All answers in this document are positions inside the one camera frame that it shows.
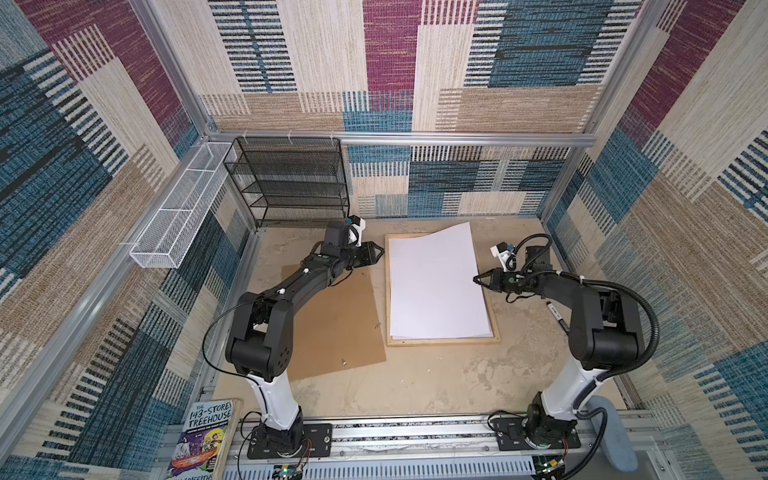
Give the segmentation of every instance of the black mounting plate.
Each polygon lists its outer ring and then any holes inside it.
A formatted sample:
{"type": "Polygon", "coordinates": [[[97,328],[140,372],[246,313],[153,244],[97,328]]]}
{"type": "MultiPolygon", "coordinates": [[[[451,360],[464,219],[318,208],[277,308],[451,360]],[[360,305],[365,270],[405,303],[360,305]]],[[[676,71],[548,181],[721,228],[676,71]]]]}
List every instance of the black mounting plate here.
{"type": "MultiPolygon", "coordinates": [[[[311,457],[330,457],[331,440],[333,439],[333,425],[330,423],[304,424],[303,436],[312,441],[311,457]]],[[[302,442],[301,448],[296,454],[287,458],[300,458],[306,452],[307,442],[302,442]]],[[[265,458],[280,458],[274,445],[266,439],[264,429],[259,426],[253,429],[253,436],[248,442],[247,456],[251,460],[263,460],[265,458]]]]}
{"type": "MultiPolygon", "coordinates": [[[[496,443],[498,443],[498,449],[502,452],[513,452],[514,450],[533,450],[525,441],[525,429],[523,429],[520,423],[525,418],[519,417],[499,417],[491,420],[494,430],[500,432],[508,432],[502,434],[496,434],[496,443]]],[[[568,442],[568,448],[578,449],[581,447],[581,440],[578,438],[577,433],[571,433],[565,438],[568,442]]],[[[562,449],[563,444],[561,440],[558,440],[557,444],[553,444],[552,449],[562,449]]]]}

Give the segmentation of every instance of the wooden frame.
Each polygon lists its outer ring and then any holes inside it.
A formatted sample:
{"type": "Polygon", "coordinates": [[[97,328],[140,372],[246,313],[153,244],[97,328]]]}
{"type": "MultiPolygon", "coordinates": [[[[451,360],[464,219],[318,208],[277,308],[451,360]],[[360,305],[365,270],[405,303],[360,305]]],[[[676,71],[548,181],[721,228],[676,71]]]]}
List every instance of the wooden frame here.
{"type": "MultiPolygon", "coordinates": [[[[392,238],[416,238],[429,235],[427,233],[389,233],[384,236],[385,250],[389,252],[389,241],[392,238]]],[[[387,346],[427,346],[427,345],[488,345],[502,342],[502,335],[498,331],[498,324],[496,323],[496,315],[493,313],[493,307],[488,297],[488,291],[483,289],[483,298],[485,298],[485,309],[488,312],[488,322],[491,324],[491,332],[493,336],[484,336],[478,338],[463,338],[463,339],[394,339],[390,332],[390,326],[392,322],[389,320],[390,311],[392,305],[390,303],[391,288],[389,285],[389,255],[386,254],[384,262],[384,277],[386,284],[386,345],[387,346]]]]}

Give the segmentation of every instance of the marker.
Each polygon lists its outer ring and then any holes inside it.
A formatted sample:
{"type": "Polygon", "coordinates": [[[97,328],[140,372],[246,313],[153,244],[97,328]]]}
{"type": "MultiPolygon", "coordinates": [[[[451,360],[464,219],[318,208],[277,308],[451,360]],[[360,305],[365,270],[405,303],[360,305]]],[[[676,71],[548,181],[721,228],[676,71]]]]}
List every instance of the marker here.
{"type": "Polygon", "coordinates": [[[558,323],[560,323],[560,328],[563,329],[563,331],[565,332],[565,335],[568,335],[571,329],[568,328],[568,324],[565,322],[565,320],[563,320],[563,316],[560,314],[560,312],[558,312],[558,309],[556,309],[554,307],[554,304],[550,301],[547,302],[547,308],[549,308],[549,311],[552,312],[552,316],[554,317],[554,319],[556,319],[558,323]]]}

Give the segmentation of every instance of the brown cardboard sheet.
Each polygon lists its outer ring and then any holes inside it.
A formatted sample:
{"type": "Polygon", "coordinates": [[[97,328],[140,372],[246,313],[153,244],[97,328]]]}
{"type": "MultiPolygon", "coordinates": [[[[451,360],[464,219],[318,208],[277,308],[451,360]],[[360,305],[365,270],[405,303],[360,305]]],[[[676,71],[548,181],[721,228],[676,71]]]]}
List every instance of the brown cardboard sheet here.
{"type": "MultiPolygon", "coordinates": [[[[283,278],[298,268],[284,266],[283,278]]],[[[385,362],[381,328],[370,273],[354,270],[343,283],[317,293],[294,316],[288,378],[385,362]]]]}

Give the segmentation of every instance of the book cover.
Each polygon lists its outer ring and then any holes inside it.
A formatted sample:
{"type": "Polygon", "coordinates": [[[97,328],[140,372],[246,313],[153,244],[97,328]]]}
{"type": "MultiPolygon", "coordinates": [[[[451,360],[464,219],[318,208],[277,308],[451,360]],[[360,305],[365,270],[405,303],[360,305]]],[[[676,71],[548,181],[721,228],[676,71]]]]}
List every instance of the book cover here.
{"type": "Polygon", "coordinates": [[[165,478],[220,479],[237,430],[239,409],[240,401],[236,399],[194,403],[184,421],[165,478]]]}

